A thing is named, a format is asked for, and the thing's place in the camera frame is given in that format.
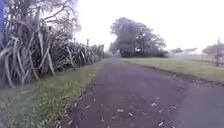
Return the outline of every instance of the tree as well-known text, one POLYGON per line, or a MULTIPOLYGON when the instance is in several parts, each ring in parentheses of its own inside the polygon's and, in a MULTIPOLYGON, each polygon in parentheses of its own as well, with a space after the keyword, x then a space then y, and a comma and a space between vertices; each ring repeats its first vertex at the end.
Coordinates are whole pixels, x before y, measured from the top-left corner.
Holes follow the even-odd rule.
POLYGON ((182 52, 182 49, 181 48, 172 49, 172 52, 179 53, 179 52, 182 52))
POLYGON ((216 66, 219 66, 219 59, 223 57, 224 51, 224 44, 221 43, 220 38, 214 45, 207 46, 205 49, 202 50, 202 53, 205 53, 209 56, 214 56, 216 59, 216 66))
POLYGON ((117 39, 111 44, 110 50, 119 50, 122 56, 134 56, 136 53, 142 56, 156 55, 165 47, 163 38, 154 34, 152 29, 124 17, 113 23, 111 33, 117 39))

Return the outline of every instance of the grass verge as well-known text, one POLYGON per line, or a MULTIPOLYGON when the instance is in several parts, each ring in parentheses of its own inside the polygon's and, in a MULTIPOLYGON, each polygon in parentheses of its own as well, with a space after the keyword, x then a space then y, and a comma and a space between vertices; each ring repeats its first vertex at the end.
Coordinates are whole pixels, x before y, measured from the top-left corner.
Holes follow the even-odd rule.
POLYGON ((124 60, 134 64, 151 66, 166 71, 183 73, 209 81, 224 83, 224 68, 215 67, 209 63, 174 58, 131 58, 124 60))
POLYGON ((103 62, 0 91, 0 128, 49 128, 95 78, 103 62))

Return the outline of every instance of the fallen leaf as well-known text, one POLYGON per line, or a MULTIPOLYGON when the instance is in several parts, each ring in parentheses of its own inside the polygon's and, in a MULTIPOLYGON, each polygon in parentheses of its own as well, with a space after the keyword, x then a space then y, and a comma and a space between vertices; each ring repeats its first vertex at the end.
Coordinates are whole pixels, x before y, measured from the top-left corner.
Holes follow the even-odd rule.
POLYGON ((116 116, 112 116, 112 119, 113 119, 113 120, 116 120, 116 116))
POLYGON ((156 103, 152 103, 151 106, 157 106, 157 104, 156 103))
POLYGON ((176 109, 176 108, 177 108, 177 107, 176 107, 176 106, 174 106, 174 105, 173 105, 173 106, 171 106, 171 107, 172 107, 173 109, 176 109))
POLYGON ((85 108, 87 109, 87 108, 89 108, 90 107, 90 105, 87 105, 85 108))
POLYGON ((148 116, 149 114, 142 112, 142 115, 148 116))
POLYGON ((124 112, 124 110, 123 109, 118 109, 117 112, 124 112))
POLYGON ((161 123, 159 124, 159 127, 162 126, 162 125, 163 125, 163 122, 161 122, 161 123))
POLYGON ((74 105, 75 107, 77 107, 77 102, 75 103, 75 105, 74 105))
POLYGON ((132 117, 134 116, 131 112, 129 112, 128 114, 129 114, 130 116, 132 116, 132 117))
POLYGON ((71 120, 70 122, 68 122, 68 124, 67 124, 67 125, 70 125, 72 122, 73 122, 73 120, 71 120))

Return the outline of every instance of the foliage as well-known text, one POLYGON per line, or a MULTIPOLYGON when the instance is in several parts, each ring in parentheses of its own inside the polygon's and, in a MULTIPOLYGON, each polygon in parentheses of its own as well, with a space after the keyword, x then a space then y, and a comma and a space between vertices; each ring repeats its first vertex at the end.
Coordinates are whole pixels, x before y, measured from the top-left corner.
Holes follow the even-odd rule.
POLYGON ((219 58, 224 56, 224 44, 218 39, 216 44, 207 46, 202 52, 214 56, 216 59, 216 66, 219 66, 219 58))
MULTIPOLYGON (((14 88, 16 84, 54 75, 55 71, 92 64, 102 57, 102 45, 90 47, 71 41, 73 30, 68 28, 77 21, 71 1, 7 0, 5 5, 0 87, 14 88), (41 11, 55 13, 41 18, 41 11)), ((80 30, 75 24, 74 31, 80 30)))
POLYGON ((173 53, 179 53, 179 52, 182 52, 182 49, 181 48, 176 48, 176 49, 172 49, 171 51, 173 53))
POLYGON ((142 23, 127 18, 117 19, 111 26, 111 33, 117 36, 111 43, 110 51, 120 51, 122 56, 134 56, 136 52, 143 56, 154 56, 165 47, 161 36, 142 23))
POLYGON ((56 73, 31 85, 0 90, 0 127, 53 128, 74 106, 76 99, 88 87, 103 62, 73 71, 56 73))
POLYGON ((196 76, 210 81, 224 83, 224 68, 209 63, 174 58, 133 58, 124 59, 130 63, 196 76))

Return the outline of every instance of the asphalt road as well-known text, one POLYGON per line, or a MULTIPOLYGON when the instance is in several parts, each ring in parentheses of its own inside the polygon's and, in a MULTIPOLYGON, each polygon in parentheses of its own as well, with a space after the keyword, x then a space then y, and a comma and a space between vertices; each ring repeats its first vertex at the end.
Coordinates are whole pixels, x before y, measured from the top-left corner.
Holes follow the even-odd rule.
POLYGON ((224 128, 224 87, 110 60, 61 128, 224 128))

